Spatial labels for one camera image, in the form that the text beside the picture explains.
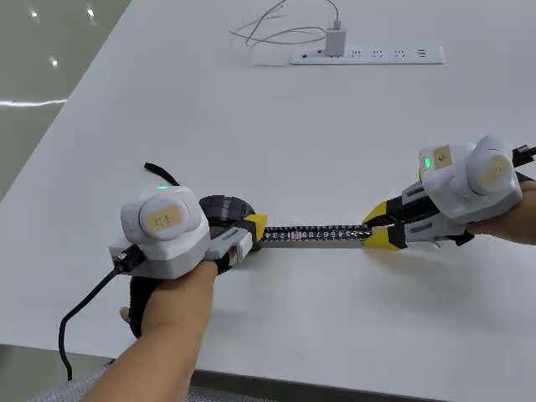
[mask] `white table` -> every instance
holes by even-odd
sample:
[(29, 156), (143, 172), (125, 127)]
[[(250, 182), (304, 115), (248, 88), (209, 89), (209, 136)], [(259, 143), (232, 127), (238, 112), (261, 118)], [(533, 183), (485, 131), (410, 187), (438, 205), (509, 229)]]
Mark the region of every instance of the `white table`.
[[(161, 182), (145, 161), (199, 197), (246, 198), (271, 224), (343, 224), (411, 184), (421, 146), (536, 140), (532, 3), (338, 0), (348, 44), (443, 45), (448, 65), (279, 68), (252, 65), (226, 33), (270, 5), (258, 3), (132, 2), (0, 205), (0, 343), (56, 349), (60, 318), (111, 267), (120, 207)], [(289, 25), (327, 23), (321, 2), (302, 7)], [(198, 367), (532, 399), (535, 259), (486, 238), (262, 250), (218, 279)], [(69, 324), (68, 350), (119, 355), (127, 298), (122, 277)]]

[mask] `white plastic housing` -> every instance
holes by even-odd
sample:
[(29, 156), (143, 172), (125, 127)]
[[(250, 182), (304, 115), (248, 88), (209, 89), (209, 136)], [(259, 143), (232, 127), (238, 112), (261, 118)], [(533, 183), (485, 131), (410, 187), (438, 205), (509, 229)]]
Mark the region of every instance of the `white plastic housing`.
[(419, 156), (426, 194), (459, 224), (503, 214), (521, 200), (512, 148), (495, 137), (477, 145), (426, 147)]

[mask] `forearm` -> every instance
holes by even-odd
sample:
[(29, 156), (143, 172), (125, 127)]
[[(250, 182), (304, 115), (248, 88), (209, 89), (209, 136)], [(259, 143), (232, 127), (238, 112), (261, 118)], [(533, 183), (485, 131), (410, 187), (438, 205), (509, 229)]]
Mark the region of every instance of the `forearm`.
[(182, 400), (201, 339), (161, 327), (137, 340), (103, 374), (84, 401)]
[(84, 401), (182, 400), (209, 319), (216, 271), (215, 265), (204, 264), (182, 283), (170, 281), (155, 291), (149, 301), (155, 307), (175, 297), (170, 301), (177, 306), (174, 318), (144, 318), (142, 336), (111, 365)]

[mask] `reflective floor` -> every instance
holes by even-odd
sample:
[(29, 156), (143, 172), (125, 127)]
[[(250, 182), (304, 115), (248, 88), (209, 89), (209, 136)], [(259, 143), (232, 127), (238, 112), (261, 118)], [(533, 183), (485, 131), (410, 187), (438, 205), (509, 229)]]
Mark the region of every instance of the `reflective floor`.
[[(129, 2), (0, 2), (0, 200)], [(74, 359), (80, 374), (107, 361)], [(64, 377), (55, 352), (0, 346), (2, 401), (26, 400)]]

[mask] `power outlet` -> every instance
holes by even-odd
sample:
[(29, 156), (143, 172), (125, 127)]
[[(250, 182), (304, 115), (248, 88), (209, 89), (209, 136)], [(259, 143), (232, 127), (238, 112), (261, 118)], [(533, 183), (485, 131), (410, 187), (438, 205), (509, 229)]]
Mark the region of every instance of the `power outlet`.
[(297, 49), (291, 64), (444, 64), (443, 48), (356, 46), (346, 48), (343, 56), (326, 56), (322, 48)]

